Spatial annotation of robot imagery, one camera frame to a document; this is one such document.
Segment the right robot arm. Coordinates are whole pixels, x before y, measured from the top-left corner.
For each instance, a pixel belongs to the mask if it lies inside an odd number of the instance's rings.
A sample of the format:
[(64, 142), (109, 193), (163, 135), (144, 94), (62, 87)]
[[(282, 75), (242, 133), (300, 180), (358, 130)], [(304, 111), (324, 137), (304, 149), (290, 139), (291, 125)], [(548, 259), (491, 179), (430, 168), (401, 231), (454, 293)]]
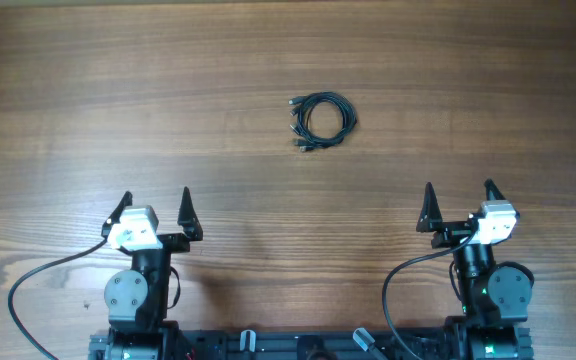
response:
[(451, 280), (463, 314), (446, 319), (451, 359), (532, 359), (528, 319), (535, 283), (533, 273), (517, 262), (498, 263), (493, 247), (512, 236), (520, 214), (490, 179), (486, 199), (466, 220), (442, 218), (433, 186), (425, 187), (416, 230), (431, 233), (431, 247), (453, 256)]

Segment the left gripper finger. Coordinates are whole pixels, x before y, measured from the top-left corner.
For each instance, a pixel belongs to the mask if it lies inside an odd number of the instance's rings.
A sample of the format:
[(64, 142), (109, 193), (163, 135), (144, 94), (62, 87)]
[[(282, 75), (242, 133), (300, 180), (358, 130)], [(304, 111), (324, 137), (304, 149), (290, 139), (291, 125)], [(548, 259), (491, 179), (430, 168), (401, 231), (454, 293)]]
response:
[(188, 187), (183, 189), (177, 224), (183, 229), (184, 235), (190, 241), (203, 240), (203, 228), (195, 212)]
[(132, 204), (133, 204), (133, 195), (130, 191), (126, 191), (121, 200), (119, 201), (118, 205), (116, 206), (116, 208), (111, 212), (111, 214), (103, 223), (101, 228), (102, 237), (109, 236), (112, 227), (120, 222), (120, 216), (122, 212)]

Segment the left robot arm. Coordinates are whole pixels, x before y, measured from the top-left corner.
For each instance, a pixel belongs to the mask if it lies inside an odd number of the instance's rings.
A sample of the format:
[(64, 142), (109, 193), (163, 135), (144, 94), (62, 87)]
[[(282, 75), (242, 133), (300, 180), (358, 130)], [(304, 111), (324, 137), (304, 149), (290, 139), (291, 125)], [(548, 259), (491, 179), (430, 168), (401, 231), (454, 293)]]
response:
[(175, 253), (187, 253), (192, 242), (203, 239), (190, 190), (183, 189), (177, 233), (159, 234), (159, 220), (149, 206), (135, 206), (126, 192), (102, 225), (102, 238), (131, 258), (131, 267), (113, 275), (104, 289), (109, 330), (90, 337), (89, 360), (194, 359), (193, 345), (179, 325), (167, 319), (181, 291), (169, 297), (171, 265)]

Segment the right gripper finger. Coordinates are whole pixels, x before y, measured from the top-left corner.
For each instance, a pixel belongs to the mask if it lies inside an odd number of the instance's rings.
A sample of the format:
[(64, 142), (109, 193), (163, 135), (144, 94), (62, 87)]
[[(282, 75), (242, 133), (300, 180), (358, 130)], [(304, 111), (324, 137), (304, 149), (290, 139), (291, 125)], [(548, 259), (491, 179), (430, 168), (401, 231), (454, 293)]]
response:
[(416, 231), (419, 233), (437, 232), (440, 231), (442, 227), (443, 218), (434, 187), (431, 182), (427, 182)]
[(485, 196), (487, 201), (502, 201), (505, 200), (505, 196), (496, 186), (492, 179), (487, 179), (484, 182)]

